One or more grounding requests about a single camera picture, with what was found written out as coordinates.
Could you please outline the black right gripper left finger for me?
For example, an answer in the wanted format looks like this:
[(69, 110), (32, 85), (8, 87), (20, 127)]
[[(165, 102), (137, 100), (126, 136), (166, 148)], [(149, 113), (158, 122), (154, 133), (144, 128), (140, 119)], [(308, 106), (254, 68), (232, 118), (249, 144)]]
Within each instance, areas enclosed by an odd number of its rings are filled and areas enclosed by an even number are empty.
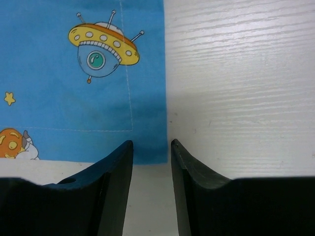
[(59, 183), (0, 180), (3, 236), (120, 236), (133, 167), (133, 143)]

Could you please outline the blue space-print cloth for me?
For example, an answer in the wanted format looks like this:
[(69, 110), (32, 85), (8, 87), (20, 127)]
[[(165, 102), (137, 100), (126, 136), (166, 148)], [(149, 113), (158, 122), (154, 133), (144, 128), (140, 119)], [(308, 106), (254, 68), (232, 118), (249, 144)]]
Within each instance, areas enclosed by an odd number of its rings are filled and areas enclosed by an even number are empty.
[(0, 156), (167, 162), (161, 0), (3, 0)]

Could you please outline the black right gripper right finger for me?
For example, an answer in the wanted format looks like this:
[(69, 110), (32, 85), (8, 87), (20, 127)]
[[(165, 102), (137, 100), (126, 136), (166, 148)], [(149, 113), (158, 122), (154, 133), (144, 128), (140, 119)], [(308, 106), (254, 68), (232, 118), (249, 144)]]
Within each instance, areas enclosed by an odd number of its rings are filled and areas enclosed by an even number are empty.
[(312, 236), (314, 177), (229, 179), (171, 142), (181, 236)]

